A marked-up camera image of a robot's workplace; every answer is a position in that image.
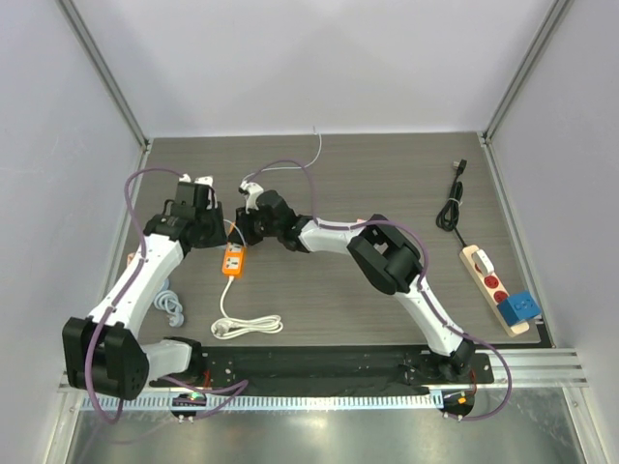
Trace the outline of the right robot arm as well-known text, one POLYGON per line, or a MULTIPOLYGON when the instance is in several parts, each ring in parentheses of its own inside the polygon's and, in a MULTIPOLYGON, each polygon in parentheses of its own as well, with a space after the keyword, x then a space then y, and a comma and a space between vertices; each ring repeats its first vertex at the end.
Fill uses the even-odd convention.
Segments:
POLYGON ((449 316, 426 278, 427 253, 381 215, 361 222, 332 222, 298 215, 276 191, 254 182, 239 187, 245 205, 236 225, 249 246, 277 239, 296 252, 331 252, 351 257, 369 284, 394 297, 427 341, 438 375, 458 382, 471 371, 474 342, 449 316))

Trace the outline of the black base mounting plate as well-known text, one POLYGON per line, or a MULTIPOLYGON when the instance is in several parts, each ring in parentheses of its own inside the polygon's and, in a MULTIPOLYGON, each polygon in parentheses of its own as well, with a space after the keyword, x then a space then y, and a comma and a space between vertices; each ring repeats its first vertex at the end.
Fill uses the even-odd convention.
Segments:
POLYGON ((462 371, 450 367, 424 345, 204 347, 193 354, 179 380, 222 388, 240 380, 357 379, 378 377, 412 385, 494 381, 489 356, 472 355, 462 371))

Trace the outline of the beige red power strip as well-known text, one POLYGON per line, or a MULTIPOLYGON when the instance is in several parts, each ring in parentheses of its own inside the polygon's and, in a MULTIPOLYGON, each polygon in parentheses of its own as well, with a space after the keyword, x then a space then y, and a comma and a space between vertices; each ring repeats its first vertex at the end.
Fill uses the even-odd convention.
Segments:
POLYGON ((497 308, 497 304, 506 297, 510 296, 510 294, 503 285, 501 279, 496 274, 495 270, 493 274, 484 276, 476 269, 475 264, 471 258, 471 254, 478 248, 479 247, 476 245, 464 247, 459 253, 460 260, 462 261, 465 269, 471 275, 473 281, 481 291, 487 304, 493 311, 494 315, 496 316, 508 336, 516 337, 525 334, 530 329, 529 324, 526 321, 515 326, 508 327, 503 317, 501 316, 497 308))

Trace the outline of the blue cube adapter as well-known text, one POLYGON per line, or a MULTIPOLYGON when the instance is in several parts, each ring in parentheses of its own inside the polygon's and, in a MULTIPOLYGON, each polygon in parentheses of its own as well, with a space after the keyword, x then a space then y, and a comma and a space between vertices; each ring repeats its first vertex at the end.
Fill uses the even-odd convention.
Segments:
POLYGON ((528 292, 513 294, 497 304, 497 308, 508 327, 534 319, 541 314, 541 309, 528 292))

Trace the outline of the right aluminium frame post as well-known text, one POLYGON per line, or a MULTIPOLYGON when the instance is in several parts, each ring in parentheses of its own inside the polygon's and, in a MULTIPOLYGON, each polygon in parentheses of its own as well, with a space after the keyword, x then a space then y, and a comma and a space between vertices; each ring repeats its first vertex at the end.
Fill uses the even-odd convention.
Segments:
POLYGON ((557 32, 564 17, 570 10, 572 0, 554 0, 551 2, 545 17, 537 29, 531 44, 529 44, 507 90, 493 112, 485 130, 478 133, 481 144, 488 145, 498 133, 516 98, 523 90, 530 75, 542 59, 546 48, 557 32))

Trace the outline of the left aluminium frame post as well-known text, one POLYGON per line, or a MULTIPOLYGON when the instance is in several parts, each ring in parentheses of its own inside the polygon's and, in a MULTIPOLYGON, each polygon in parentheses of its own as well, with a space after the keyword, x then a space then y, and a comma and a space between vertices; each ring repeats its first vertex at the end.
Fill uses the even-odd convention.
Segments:
POLYGON ((111 97, 119 114, 133 135, 133 138, 141 151, 145 153, 150 146, 149 138, 138 123, 129 102, 122 92, 76 4, 72 0, 56 0, 55 4, 67 20, 74 36, 98 75, 104 89, 111 97))

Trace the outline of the aluminium frame post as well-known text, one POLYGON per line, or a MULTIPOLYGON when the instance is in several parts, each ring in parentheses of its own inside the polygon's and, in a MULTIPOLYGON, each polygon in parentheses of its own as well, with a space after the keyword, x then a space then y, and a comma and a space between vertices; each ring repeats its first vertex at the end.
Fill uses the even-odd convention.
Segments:
POLYGON ((133 138, 141 151, 145 153, 150 146, 149 138, 138 123, 129 102, 122 92, 76 4, 72 0, 56 0, 55 4, 67 20, 74 36, 98 75, 104 89, 111 97, 119 114, 133 135, 133 138))
POLYGON ((481 144, 488 145, 498 133, 516 98, 523 90, 530 75, 542 59, 546 48, 557 32, 564 17, 570 10, 572 0, 554 0, 551 2, 545 17, 537 29, 531 44, 529 44, 507 90, 493 112, 485 130, 478 133, 481 144))

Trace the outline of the aluminium front rail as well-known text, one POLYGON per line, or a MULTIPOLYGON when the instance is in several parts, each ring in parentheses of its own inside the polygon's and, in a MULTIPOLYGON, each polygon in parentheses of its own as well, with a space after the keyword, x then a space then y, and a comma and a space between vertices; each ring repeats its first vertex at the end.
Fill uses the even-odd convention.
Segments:
POLYGON ((100 393, 133 399, 148 386, 223 389, 248 381, 247 395, 389 396, 418 394, 430 388, 566 387, 585 384, 576 353, 570 349, 477 351, 461 372, 418 345, 326 347, 207 347, 192 355, 178 373, 146 370, 143 362, 122 361, 105 368, 95 363, 100 393))

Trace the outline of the orange power strip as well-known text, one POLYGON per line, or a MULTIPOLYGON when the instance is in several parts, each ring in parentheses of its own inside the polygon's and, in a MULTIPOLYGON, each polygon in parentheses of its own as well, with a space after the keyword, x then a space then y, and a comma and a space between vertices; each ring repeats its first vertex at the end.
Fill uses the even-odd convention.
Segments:
POLYGON ((227 277, 240 278, 244 269, 247 248, 228 243, 221 265, 222 273, 227 277))

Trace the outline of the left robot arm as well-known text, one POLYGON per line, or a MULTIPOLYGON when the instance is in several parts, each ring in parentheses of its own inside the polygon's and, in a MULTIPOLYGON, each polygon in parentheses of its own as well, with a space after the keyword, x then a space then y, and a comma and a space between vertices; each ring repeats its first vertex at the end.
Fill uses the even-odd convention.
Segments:
POLYGON ((204 377, 199 342, 167 337, 141 345, 138 335, 157 293, 189 252, 227 241, 212 177, 181 177, 170 206, 139 230, 137 252, 112 290, 87 317, 70 318, 62 331, 69 384, 126 401, 170 374, 187 387, 204 377))

